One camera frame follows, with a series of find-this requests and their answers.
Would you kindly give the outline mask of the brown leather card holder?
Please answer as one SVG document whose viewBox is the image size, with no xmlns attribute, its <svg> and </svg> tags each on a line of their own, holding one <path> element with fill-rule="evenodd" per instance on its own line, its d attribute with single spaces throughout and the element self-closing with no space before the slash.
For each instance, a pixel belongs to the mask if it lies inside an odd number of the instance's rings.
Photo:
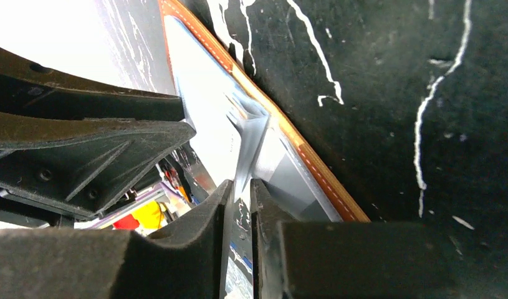
<svg viewBox="0 0 508 299">
<path fill-rule="evenodd" d="M 368 222 L 319 155 L 275 103 L 179 1 L 158 3 L 175 91 L 196 130 L 191 146 L 215 183 L 254 207 L 260 181 L 298 219 Z"/>
</svg>

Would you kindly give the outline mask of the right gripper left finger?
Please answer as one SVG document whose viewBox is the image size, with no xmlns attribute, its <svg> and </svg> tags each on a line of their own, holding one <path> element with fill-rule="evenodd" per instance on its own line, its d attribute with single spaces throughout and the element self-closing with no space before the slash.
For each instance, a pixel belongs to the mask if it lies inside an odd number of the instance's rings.
<svg viewBox="0 0 508 299">
<path fill-rule="evenodd" d="M 233 183 L 144 237 L 132 230 L 0 230 L 0 298 L 223 298 Z"/>
</svg>

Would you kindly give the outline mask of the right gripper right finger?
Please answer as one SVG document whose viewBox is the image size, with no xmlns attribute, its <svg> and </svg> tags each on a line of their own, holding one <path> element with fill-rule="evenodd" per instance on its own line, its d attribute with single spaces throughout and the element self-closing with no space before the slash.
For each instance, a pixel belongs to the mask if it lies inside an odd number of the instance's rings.
<svg viewBox="0 0 508 299">
<path fill-rule="evenodd" d="M 255 298 L 459 298 L 431 231 L 406 222 L 298 221 L 251 182 Z"/>
</svg>

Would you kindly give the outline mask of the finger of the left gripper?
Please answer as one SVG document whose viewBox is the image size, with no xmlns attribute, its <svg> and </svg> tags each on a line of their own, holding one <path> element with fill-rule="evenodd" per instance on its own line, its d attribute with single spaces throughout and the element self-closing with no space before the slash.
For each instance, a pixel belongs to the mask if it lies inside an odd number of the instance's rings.
<svg viewBox="0 0 508 299">
<path fill-rule="evenodd" d="M 184 122 L 49 120 L 0 112 L 0 196 L 90 219 L 194 134 Z"/>
<path fill-rule="evenodd" d="M 0 47 L 0 112 L 56 120 L 180 121 L 180 97 L 117 87 L 44 67 Z"/>
</svg>

